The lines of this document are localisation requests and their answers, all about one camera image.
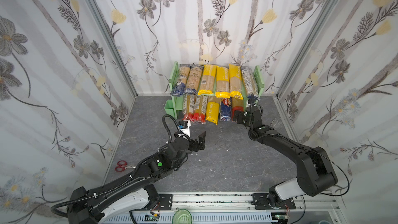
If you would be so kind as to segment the red spaghetti bag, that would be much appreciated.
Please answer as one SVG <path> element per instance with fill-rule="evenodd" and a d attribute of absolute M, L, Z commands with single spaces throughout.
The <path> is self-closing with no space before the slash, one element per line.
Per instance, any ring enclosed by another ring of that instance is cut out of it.
<path fill-rule="evenodd" d="M 194 103 L 194 113 L 192 120 L 201 124 L 205 123 L 206 108 L 207 108 L 207 95 L 197 95 Z"/>
<path fill-rule="evenodd" d="M 231 119 L 236 122 L 238 115 L 244 112 L 244 102 L 243 100 L 232 97 L 231 98 Z"/>

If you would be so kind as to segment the yellow striped spaghetti bag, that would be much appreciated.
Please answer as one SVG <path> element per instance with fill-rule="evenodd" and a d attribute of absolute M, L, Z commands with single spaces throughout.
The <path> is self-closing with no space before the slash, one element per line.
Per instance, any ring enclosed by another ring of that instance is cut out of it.
<path fill-rule="evenodd" d="M 220 99 L 215 96 L 208 96 L 205 120 L 218 124 L 220 111 Z"/>

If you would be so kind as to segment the blue Barilla spaghetti box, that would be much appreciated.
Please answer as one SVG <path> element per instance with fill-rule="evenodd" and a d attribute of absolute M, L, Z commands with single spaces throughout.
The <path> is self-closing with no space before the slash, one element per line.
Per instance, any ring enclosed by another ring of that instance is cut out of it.
<path fill-rule="evenodd" d="M 220 100 L 220 121 L 228 122 L 231 121 L 232 109 L 231 100 L 222 98 Z"/>

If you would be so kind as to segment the clear blue-end spaghetti bag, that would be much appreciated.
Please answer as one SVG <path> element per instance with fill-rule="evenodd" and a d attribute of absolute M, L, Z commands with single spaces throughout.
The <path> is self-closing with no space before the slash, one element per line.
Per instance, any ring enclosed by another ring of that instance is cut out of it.
<path fill-rule="evenodd" d="M 242 66 L 241 74 L 243 77 L 243 82 L 245 85 L 247 97 L 249 99 L 257 100 L 259 97 L 258 85 L 257 85 L 256 79 L 255 79 L 253 70 L 247 66 Z"/>

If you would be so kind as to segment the blue brown spaghetti bag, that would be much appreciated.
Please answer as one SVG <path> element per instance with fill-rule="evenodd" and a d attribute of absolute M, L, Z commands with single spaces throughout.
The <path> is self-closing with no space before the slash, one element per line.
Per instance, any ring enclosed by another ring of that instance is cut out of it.
<path fill-rule="evenodd" d="M 203 65 L 196 65 L 196 64 L 192 65 L 184 91 L 185 94 L 198 93 L 203 70 L 204 70 Z"/>

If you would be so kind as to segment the blue clear spaghetti bag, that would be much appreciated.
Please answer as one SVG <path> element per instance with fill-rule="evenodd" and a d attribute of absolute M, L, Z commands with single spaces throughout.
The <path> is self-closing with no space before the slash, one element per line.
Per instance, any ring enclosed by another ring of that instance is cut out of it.
<path fill-rule="evenodd" d="M 183 96 L 190 70 L 191 66 L 188 64 L 179 65 L 177 80 L 171 91 L 171 96 Z"/>

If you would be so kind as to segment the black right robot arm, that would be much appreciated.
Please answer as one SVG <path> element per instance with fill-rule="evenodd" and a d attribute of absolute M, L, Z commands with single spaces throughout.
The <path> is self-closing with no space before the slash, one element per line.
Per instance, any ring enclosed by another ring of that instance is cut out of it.
<path fill-rule="evenodd" d="M 351 182 L 346 173 L 345 191 L 339 194 L 328 194 L 325 191 L 338 184 L 334 168 L 340 168 L 332 161 L 322 147 L 309 147 L 279 133 L 275 127 L 282 124 L 274 119 L 271 125 L 262 120 L 263 108 L 254 99 L 249 99 L 246 108 L 233 112 L 233 120 L 245 126 L 252 141 L 273 148 L 287 157 L 296 165 L 296 177 L 272 186 L 265 197 L 265 206 L 278 209 L 295 197 L 319 194 L 331 197 L 341 197 L 349 193 Z"/>

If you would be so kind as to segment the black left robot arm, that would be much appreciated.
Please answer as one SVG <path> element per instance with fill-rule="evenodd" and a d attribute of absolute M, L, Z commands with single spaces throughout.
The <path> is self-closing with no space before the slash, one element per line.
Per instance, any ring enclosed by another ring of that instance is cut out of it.
<path fill-rule="evenodd" d="M 205 149 L 206 132 L 192 139 L 181 129 L 174 134 L 169 128 L 166 131 L 168 142 L 141 160 L 129 174 L 90 190 L 80 187 L 70 200 L 53 205 L 51 212 L 71 224 L 98 224 L 105 220 L 105 210 L 113 203 L 178 171 L 191 153 Z"/>

